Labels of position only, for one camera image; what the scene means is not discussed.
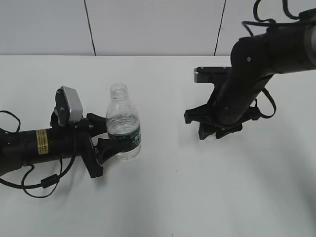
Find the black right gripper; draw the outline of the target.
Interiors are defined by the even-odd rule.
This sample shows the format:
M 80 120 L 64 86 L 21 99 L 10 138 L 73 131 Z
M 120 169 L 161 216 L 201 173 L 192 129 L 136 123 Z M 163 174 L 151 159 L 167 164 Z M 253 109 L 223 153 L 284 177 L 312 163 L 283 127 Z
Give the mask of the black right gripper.
M 260 111 L 251 106 L 252 102 L 252 97 L 217 97 L 204 105 L 185 110 L 184 121 L 186 124 L 199 122 L 201 141 L 215 133 L 216 138 L 221 139 L 240 132 L 243 123 L 260 118 Z

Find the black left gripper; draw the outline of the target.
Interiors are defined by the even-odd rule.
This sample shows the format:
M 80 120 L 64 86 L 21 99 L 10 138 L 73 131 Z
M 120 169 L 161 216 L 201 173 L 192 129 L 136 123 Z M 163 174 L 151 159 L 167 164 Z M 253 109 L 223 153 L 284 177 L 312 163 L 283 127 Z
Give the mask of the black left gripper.
M 116 154 L 126 152 L 130 148 L 130 141 L 127 139 L 102 138 L 98 139 L 97 145 L 94 147 L 91 138 L 107 133 L 106 118 L 104 117 L 88 113 L 86 118 L 81 118 L 74 125 L 77 154 L 81 156 L 91 178 L 101 177 L 103 175 L 101 165 Z

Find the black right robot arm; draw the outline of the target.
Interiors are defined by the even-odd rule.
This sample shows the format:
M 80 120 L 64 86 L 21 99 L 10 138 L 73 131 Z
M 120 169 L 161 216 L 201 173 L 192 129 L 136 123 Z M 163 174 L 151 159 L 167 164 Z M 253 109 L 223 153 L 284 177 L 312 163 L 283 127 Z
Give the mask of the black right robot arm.
M 204 140 L 210 135 L 220 139 L 239 132 L 249 120 L 267 119 L 257 105 L 263 93 L 271 104 L 275 101 L 266 84 L 276 74 L 310 71 L 316 68 L 316 11 L 309 9 L 293 15 L 288 2 L 283 1 L 283 13 L 289 23 L 272 18 L 261 19 L 259 1 L 253 6 L 253 21 L 242 25 L 266 28 L 260 35 L 250 33 L 233 46 L 229 67 L 197 67 L 196 83 L 211 83 L 214 89 L 207 103 L 184 113 L 184 121 L 199 123 L 198 135 Z

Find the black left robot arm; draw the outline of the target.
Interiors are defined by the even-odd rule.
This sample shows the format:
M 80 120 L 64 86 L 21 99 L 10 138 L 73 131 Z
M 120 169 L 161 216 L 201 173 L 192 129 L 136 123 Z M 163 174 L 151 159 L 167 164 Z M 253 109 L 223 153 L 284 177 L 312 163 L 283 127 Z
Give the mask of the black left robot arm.
M 60 158 L 79 156 L 91 178 L 103 175 L 103 163 L 132 147 L 130 139 L 92 138 L 107 133 L 106 119 L 89 113 L 78 122 L 65 126 L 51 116 L 51 128 L 0 134 L 0 173 L 5 175 L 23 166 L 44 163 Z

